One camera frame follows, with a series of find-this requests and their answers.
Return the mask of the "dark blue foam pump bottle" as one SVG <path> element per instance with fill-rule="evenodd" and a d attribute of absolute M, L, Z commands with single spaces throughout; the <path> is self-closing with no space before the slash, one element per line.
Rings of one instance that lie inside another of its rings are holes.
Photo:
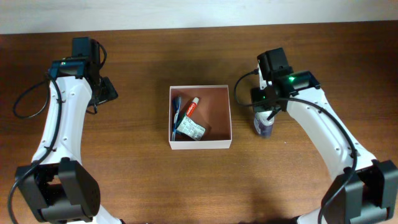
<path fill-rule="evenodd" d="M 257 134 L 263 138 L 270 138 L 272 134 L 274 118 L 268 119 L 272 111 L 256 112 L 254 115 L 254 127 Z"/>

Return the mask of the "blue white toothbrush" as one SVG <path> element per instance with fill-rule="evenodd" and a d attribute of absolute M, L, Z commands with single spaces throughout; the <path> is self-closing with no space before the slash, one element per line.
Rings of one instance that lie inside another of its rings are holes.
<path fill-rule="evenodd" d="M 178 117 L 180 113 L 180 108 L 181 108 L 181 102 L 182 102 L 182 96 L 178 95 L 172 100 L 172 106 L 174 109 L 174 118 L 173 118 L 173 126 L 172 126 L 172 141 L 175 141 L 175 136 L 177 133 L 177 123 L 178 123 Z"/>

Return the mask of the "red green toothpaste tube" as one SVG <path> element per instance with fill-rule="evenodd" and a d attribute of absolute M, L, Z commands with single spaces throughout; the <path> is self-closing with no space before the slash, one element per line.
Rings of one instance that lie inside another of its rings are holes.
<path fill-rule="evenodd" d="M 198 97 L 195 97 L 191 101 L 189 107 L 187 108 L 186 112 L 184 113 L 184 116 L 189 117 L 189 118 L 192 116 L 193 112 L 195 111 L 195 109 L 196 109 L 196 107 L 198 105 L 199 100 L 200 99 Z"/>

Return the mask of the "white green soap packet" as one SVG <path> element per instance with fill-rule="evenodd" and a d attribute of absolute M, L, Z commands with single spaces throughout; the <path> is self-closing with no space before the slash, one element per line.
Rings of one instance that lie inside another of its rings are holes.
<path fill-rule="evenodd" d="M 184 116 L 177 127 L 177 131 L 189 136 L 195 141 L 199 141 L 203 137 L 206 129 L 196 124 L 191 118 Z"/>

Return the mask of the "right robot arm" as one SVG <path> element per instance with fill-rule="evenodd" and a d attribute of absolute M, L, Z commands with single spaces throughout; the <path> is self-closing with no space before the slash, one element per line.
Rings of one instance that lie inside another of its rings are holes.
<path fill-rule="evenodd" d="M 312 141 L 333 181 L 320 208 L 294 223 L 380 223 L 394 216 L 397 167 L 381 162 L 349 132 L 309 71 L 295 72 L 282 48 L 257 56 L 259 87 L 251 90 L 257 133 L 271 136 L 274 118 L 287 112 Z"/>

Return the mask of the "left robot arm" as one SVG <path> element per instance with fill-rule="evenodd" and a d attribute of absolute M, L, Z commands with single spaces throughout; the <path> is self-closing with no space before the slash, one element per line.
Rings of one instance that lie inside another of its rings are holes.
<path fill-rule="evenodd" d="M 7 198 L 13 223 L 15 191 L 20 191 L 35 219 L 41 223 L 123 223 L 102 205 L 97 181 L 83 167 L 81 137 L 85 115 L 118 97 L 100 70 L 107 58 L 95 39 L 72 40 L 72 54 L 52 62 L 45 73 L 44 107 L 48 110 L 41 142 L 28 166 L 19 166 Z"/>

